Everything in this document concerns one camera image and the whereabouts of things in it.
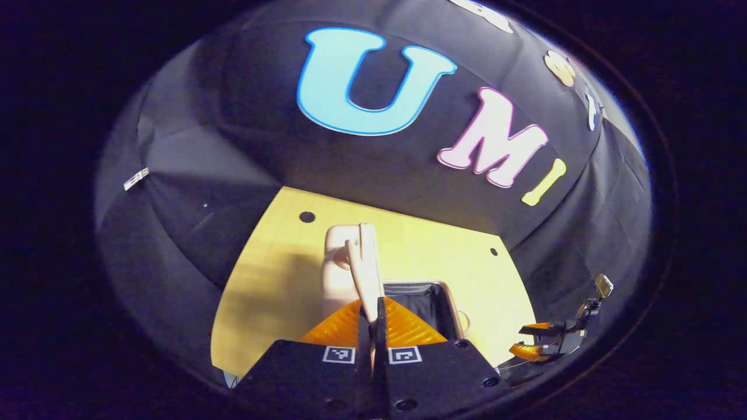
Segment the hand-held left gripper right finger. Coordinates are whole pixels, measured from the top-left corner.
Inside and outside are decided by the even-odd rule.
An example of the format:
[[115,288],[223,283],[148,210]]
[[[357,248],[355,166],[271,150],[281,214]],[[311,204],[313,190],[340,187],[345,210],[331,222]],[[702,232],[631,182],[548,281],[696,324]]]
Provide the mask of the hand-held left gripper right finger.
[[509,393],[509,386],[466,339],[393,346],[384,299],[376,325],[376,415],[383,419],[465,419]]

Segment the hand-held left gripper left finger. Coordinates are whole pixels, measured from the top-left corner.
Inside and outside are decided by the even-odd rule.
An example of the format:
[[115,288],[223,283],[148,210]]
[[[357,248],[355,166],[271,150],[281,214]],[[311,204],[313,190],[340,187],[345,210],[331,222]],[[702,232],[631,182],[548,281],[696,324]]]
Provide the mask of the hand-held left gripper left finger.
[[277,340],[232,389],[250,419],[363,419],[375,411],[370,324],[353,314],[352,345]]

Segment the black backdrop cloth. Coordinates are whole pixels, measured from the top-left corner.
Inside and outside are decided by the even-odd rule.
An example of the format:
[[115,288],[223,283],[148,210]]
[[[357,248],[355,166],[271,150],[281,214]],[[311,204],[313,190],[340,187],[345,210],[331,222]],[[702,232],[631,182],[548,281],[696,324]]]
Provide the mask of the black backdrop cloth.
[[576,57],[472,0],[251,8],[152,75],[110,133],[110,289],[160,353],[229,387],[322,321],[328,229],[370,223],[382,276],[445,282],[492,364],[603,273],[600,332],[652,238],[648,165],[614,106]]

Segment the white cloth clip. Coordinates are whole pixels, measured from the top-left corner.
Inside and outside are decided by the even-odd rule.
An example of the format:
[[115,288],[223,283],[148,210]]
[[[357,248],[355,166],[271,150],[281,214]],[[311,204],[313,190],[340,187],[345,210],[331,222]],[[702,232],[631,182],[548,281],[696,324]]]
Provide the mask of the white cloth clip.
[[134,173],[124,184],[123,189],[124,191],[129,191],[133,186],[139,183],[142,179],[146,178],[149,175],[149,168],[145,167],[144,169],[141,169],[140,171]]

